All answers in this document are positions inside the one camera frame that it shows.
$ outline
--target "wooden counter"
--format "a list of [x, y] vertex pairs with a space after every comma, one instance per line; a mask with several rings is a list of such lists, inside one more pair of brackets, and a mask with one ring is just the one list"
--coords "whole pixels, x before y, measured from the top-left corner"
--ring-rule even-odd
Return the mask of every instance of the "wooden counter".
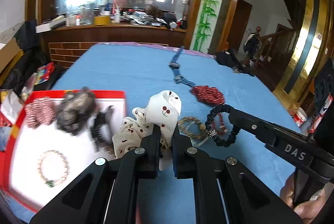
[[98, 42], [157, 43], [183, 45], [186, 30], [135, 24], [80, 25], [41, 33], [41, 41], [52, 61], [69, 68], [86, 50]]

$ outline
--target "green bead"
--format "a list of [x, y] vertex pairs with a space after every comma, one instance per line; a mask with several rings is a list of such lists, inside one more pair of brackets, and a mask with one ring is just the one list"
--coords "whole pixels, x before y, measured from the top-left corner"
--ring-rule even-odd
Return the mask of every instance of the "green bead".
[[46, 185], [49, 186], [49, 187], [54, 187], [54, 186], [55, 186], [53, 180], [49, 180], [49, 181], [47, 181], [47, 182], [46, 182]]

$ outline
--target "human hand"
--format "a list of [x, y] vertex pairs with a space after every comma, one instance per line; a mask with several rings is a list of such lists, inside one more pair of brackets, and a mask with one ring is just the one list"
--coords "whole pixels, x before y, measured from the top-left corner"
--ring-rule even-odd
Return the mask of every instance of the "human hand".
[[280, 198], [303, 219], [303, 224], [310, 224], [325, 204], [325, 191], [322, 189], [316, 200], [303, 202], [293, 208], [294, 188], [294, 173], [292, 173], [281, 189]]

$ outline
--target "yellow container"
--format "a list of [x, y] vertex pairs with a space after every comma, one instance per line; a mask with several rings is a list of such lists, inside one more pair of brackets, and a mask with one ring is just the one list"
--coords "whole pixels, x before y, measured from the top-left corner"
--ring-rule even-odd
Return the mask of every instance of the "yellow container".
[[110, 16], [95, 16], [94, 24], [95, 25], [106, 25], [110, 23]]

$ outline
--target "pink striped scrunchie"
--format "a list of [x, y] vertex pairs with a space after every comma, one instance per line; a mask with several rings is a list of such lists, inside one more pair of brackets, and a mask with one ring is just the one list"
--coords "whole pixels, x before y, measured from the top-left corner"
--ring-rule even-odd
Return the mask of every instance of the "pink striped scrunchie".
[[39, 124], [50, 125], [56, 118], [54, 103], [50, 97], [34, 99], [25, 106], [25, 121], [29, 128], [35, 128]]

